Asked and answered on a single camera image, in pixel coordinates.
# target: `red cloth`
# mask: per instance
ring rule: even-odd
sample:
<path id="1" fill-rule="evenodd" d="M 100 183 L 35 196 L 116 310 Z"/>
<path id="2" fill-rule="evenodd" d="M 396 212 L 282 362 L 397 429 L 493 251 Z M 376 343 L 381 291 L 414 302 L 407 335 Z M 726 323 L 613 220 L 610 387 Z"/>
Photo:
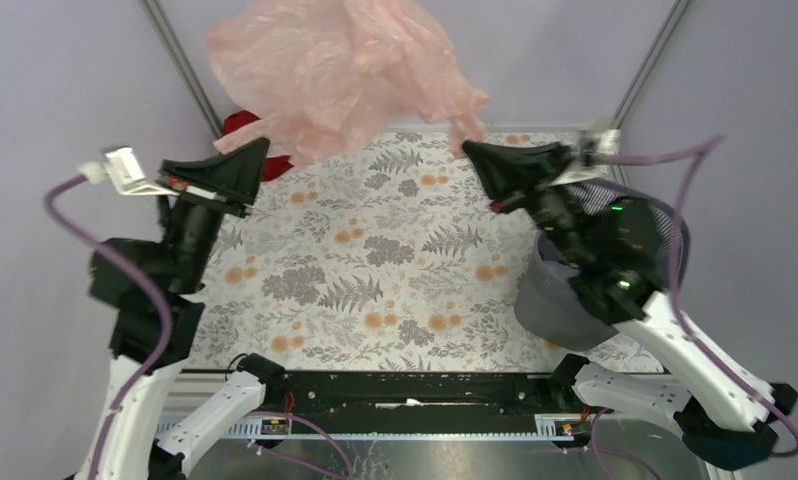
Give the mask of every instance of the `red cloth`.
<path id="1" fill-rule="evenodd" d="M 225 119 L 225 122 L 222 123 L 222 134 L 228 135 L 229 133 L 237 130 L 243 125 L 248 125 L 252 122 L 257 122 L 260 119 L 261 118 L 255 115 L 254 113 L 241 110 L 237 113 L 230 115 L 228 118 Z M 293 164 L 291 164 L 289 160 L 290 160 L 289 155 L 284 155 L 282 157 L 267 158 L 266 162 L 264 163 L 264 171 L 263 174 L 261 175 L 261 181 L 269 182 L 275 180 L 276 178 L 283 175 L 284 172 L 293 168 Z"/>

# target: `gray waste bin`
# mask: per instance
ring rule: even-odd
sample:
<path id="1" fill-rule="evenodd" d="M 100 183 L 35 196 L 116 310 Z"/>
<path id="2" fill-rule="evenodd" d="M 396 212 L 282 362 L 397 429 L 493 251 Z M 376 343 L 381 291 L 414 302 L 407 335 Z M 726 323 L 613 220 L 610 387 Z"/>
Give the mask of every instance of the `gray waste bin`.
<path id="1" fill-rule="evenodd" d="M 568 189 L 582 198 L 585 211 L 590 214 L 598 212 L 621 196 L 637 196 L 649 201 L 656 225 L 664 239 L 656 261 L 658 277 L 666 288 L 673 208 L 661 200 L 604 179 L 573 184 Z M 558 250 L 542 233 L 538 233 L 536 240 L 514 304 L 517 321 L 535 335 L 579 352 L 590 350 L 616 335 L 615 328 L 588 314 L 579 304 L 576 294 L 567 284 L 567 279 L 578 272 L 560 263 L 562 259 Z M 685 222 L 682 223 L 681 240 L 680 279 L 684 277 L 690 249 L 690 232 Z"/>

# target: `gray wall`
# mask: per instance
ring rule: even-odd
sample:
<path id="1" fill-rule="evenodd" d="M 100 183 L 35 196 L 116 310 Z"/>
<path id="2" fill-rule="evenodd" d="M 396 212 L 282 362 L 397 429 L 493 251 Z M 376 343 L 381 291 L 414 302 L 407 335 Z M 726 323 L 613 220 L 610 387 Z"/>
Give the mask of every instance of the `gray wall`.
<path id="1" fill-rule="evenodd" d="M 798 0 L 697 2 L 623 147 L 661 153 L 720 132 L 727 142 L 687 209 L 684 308 L 752 371 L 798 389 Z M 684 168 L 628 173 L 634 187 L 673 200 Z M 798 458 L 743 476 L 798 478 Z"/>
<path id="2" fill-rule="evenodd" d="M 0 480 L 83 461 L 114 312 L 85 296 L 88 252 L 43 193 L 108 145 L 199 159 L 211 138 L 137 1 L 0 0 Z M 83 186 L 63 209 L 97 235 L 156 235 L 149 199 Z"/>
<path id="3" fill-rule="evenodd" d="M 251 0 L 160 0 L 220 116 L 236 109 L 208 63 L 205 33 Z M 417 0 L 442 24 L 464 75 L 507 128 L 581 126 L 616 111 L 675 0 Z M 419 127 L 419 118 L 395 127 Z"/>

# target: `pink plastic bag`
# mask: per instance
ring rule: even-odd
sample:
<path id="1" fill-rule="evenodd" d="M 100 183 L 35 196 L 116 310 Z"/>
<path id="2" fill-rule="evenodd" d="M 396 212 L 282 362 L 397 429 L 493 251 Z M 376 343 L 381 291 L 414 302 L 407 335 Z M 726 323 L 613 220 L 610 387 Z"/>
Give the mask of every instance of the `pink plastic bag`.
<path id="1" fill-rule="evenodd" d="M 458 71 L 446 32 L 413 0 L 261 0 L 208 34 L 211 66 L 258 114 L 219 139 L 227 153 L 264 136 L 294 165 L 359 151 L 394 115 L 450 120 L 451 149 L 481 141 L 488 96 Z"/>

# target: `floral pattern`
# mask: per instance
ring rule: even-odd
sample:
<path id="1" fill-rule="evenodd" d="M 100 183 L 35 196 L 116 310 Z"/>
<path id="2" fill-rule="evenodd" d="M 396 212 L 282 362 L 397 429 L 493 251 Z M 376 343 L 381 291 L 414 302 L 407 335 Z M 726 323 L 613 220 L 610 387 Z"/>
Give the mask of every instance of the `floral pattern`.
<path id="1" fill-rule="evenodd" d="M 488 203 L 445 133 L 385 133 L 358 154 L 261 185 L 255 213 L 226 217 L 207 288 L 193 296 L 207 307 L 190 366 L 224 368 L 255 352 L 290 369 L 552 371 L 566 351 L 525 331 L 513 311 L 533 224 Z M 588 356 L 661 371 L 622 335 Z"/>

